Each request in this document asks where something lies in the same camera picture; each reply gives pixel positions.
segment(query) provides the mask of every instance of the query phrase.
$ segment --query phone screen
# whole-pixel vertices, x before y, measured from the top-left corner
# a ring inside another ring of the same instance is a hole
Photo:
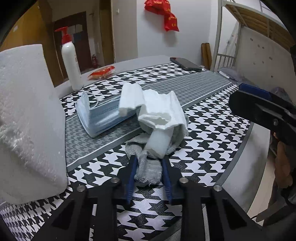
[[[196,64],[190,62],[185,58],[172,58],[177,61],[180,65],[183,65],[185,68],[199,68]]]

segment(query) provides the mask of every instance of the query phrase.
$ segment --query black phone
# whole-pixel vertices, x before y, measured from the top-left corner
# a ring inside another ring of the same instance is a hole
[[[170,58],[170,61],[179,65],[182,69],[185,69],[185,70],[192,70],[192,71],[196,71],[196,72],[202,71],[201,67],[198,67],[196,64],[190,62],[189,60],[187,60],[185,58]]]

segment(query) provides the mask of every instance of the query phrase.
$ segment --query fire extinguisher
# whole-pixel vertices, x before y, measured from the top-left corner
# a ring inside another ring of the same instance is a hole
[[[98,67],[98,61],[96,59],[95,54],[91,57],[91,61],[92,61],[92,64],[93,64],[93,68],[96,69]]]

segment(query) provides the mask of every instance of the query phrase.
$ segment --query red plastic bag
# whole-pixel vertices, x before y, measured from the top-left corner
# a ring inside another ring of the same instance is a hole
[[[179,32],[177,18],[172,13],[165,15],[165,30],[174,30]]]
[[[114,66],[108,66],[104,67],[102,69],[98,69],[95,72],[92,72],[87,79],[88,80],[99,80],[99,79],[104,79],[110,74],[114,72],[115,67]]]
[[[167,0],[147,0],[145,9],[156,14],[170,14],[170,2]]]

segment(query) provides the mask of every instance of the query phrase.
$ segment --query face mask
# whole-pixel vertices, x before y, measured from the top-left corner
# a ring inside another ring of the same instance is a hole
[[[97,100],[97,103],[91,107],[88,95],[86,92],[82,93],[75,107],[80,122],[90,137],[96,137],[136,113],[135,110],[132,110],[128,112],[127,116],[120,116],[118,110],[119,99],[120,96],[106,101],[105,103],[101,103],[100,105]]]

